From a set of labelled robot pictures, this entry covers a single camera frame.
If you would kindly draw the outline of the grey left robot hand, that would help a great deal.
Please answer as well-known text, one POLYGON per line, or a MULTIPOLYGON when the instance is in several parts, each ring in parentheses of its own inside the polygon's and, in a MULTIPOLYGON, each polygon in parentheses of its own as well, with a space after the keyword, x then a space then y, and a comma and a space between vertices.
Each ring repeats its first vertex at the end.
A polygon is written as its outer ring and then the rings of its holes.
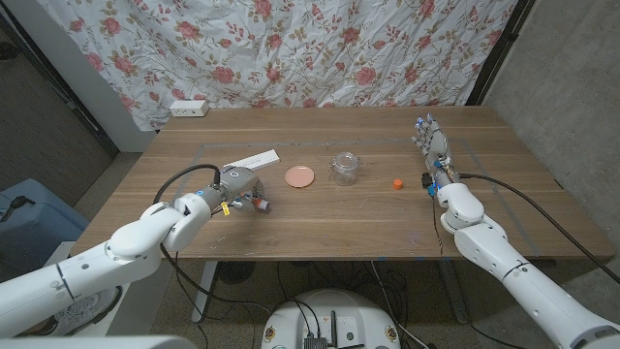
POLYGON ((201 196, 212 213, 221 203, 238 210, 251 211, 256 209, 254 200, 264 196, 264 186, 253 171, 244 167, 227 167, 202 192, 201 196))

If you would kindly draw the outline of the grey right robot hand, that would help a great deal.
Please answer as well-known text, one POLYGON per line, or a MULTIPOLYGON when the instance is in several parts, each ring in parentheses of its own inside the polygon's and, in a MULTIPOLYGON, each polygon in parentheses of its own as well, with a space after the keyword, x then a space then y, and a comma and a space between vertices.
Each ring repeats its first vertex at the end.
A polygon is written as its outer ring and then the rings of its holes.
POLYGON ((417 119, 415 129, 417 134, 412 140, 424 157, 433 186, 439 190, 458 182, 459 174, 453 165, 450 145, 439 122, 429 113, 426 118, 417 119))

